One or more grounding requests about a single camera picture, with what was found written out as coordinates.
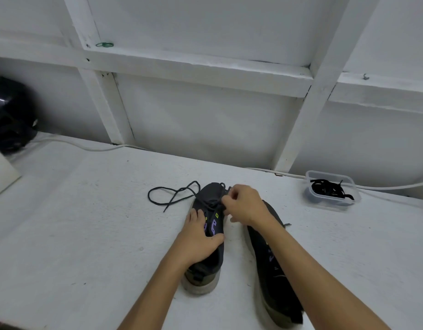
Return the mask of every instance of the sneaker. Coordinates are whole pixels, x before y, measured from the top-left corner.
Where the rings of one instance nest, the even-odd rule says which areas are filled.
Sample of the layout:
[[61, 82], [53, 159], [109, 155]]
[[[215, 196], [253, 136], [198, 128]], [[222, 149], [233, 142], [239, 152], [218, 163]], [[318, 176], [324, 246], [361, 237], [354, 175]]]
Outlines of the sneaker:
[[[269, 212], [280, 220], [276, 211], [264, 201]], [[264, 238], [253, 228], [244, 228], [245, 241], [256, 258], [258, 285], [264, 308], [281, 328], [303, 323], [303, 307]]]
[[[194, 183], [196, 183], [199, 188], [197, 193], [190, 188]], [[171, 190], [174, 191], [175, 194], [169, 203], [157, 203], [150, 199], [150, 193], [157, 189]], [[166, 205], [165, 210], [172, 204], [194, 196], [196, 199], [192, 204], [192, 208], [195, 210], [203, 210], [205, 216], [204, 232], [206, 236], [211, 237], [218, 233], [224, 233], [225, 206], [221, 203], [221, 198], [228, 193], [229, 189], [225, 188], [224, 183], [210, 183], [201, 189], [199, 183], [193, 181], [188, 186], [178, 190], [166, 187], [156, 187], [151, 189], [147, 196], [148, 199], [156, 205]], [[193, 194], [173, 201], [176, 194], [183, 190], [190, 190]], [[181, 279], [182, 286], [192, 294], [207, 294], [213, 291], [219, 281], [223, 256], [224, 243], [222, 243], [208, 258], [193, 264], [187, 269]]]

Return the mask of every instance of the green object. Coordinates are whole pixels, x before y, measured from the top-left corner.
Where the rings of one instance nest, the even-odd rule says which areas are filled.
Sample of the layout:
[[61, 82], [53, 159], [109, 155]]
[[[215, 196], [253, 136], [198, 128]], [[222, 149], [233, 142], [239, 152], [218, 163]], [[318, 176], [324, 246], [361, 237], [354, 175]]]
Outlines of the green object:
[[96, 47], [112, 47], [112, 46], [114, 46], [114, 43], [102, 42], [102, 43], [96, 44]]

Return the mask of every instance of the hand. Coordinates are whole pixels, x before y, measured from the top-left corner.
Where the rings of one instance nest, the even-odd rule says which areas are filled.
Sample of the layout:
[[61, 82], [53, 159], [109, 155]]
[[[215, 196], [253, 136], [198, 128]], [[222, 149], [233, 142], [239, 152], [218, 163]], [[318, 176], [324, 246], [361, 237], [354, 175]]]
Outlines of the hand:
[[205, 216], [200, 209], [191, 209], [186, 216], [184, 227], [173, 242], [169, 253], [187, 270], [191, 265], [203, 261], [224, 242], [224, 234], [205, 236]]
[[259, 225], [271, 216], [257, 190], [248, 185], [236, 184], [228, 195], [222, 197], [225, 215], [231, 214], [231, 222], [240, 222], [258, 230]]

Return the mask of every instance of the black helmet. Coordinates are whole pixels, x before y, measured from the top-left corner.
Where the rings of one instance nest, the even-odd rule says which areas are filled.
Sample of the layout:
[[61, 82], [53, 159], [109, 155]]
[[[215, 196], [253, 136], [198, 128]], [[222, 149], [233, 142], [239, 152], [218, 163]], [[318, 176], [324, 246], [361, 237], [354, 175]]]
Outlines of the black helmet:
[[25, 146], [37, 133], [35, 106], [27, 87], [0, 77], [0, 152]]

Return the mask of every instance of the black object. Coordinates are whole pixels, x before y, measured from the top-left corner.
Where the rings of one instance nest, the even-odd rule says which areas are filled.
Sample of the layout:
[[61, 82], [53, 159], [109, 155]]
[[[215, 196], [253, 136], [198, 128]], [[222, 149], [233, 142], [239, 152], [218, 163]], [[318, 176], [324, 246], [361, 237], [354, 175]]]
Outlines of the black object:
[[35, 105], [23, 84], [0, 77], [0, 152], [9, 154], [37, 134]]
[[[192, 184], [198, 185], [199, 190], [197, 193], [190, 188]], [[150, 193], [158, 189], [171, 190], [174, 191], [175, 194], [168, 203], [158, 203], [150, 199]], [[153, 188], [148, 192], [147, 197], [152, 203], [156, 205], [165, 205], [166, 208], [164, 211], [170, 205], [176, 204], [177, 202], [188, 199], [190, 197], [195, 197], [196, 199], [193, 202], [192, 208], [195, 210], [203, 210], [205, 216], [204, 232], [206, 236], [212, 237], [218, 233], [224, 233], [225, 206], [221, 203], [221, 199], [225, 194], [228, 193], [229, 189], [225, 188], [224, 183], [210, 183], [201, 189], [199, 183], [197, 181], [193, 181], [186, 187], [182, 187], [178, 190], [168, 187]], [[190, 190], [193, 194], [173, 201], [176, 194], [184, 190]], [[182, 280], [184, 288], [193, 294], [206, 294], [211, 292], [218, 283], [223, 256], [224, 243], [222, 243], [218, 249], [216, 249], [205, 260], [190, 266]]]
[[343, 188], [341, 187], [341, 183], [332, 183], [326, 179], [312, 179], [311, 180], [311, 187], [312, 190], [316, 194], [321, 194], [323, 196], [329, 197], [336, 197], [336, 198], [349, 198], [355, 200], [350, 194], [345, 194]]
[[[269, 212], [283, 226], [278, 214], [264, 201]], [[303, 307], [269, 245], [253, 227], [246, 228], [246, 241], [256, 257], [262, 303], [272, 320], [282, 328], [303, 323]]]

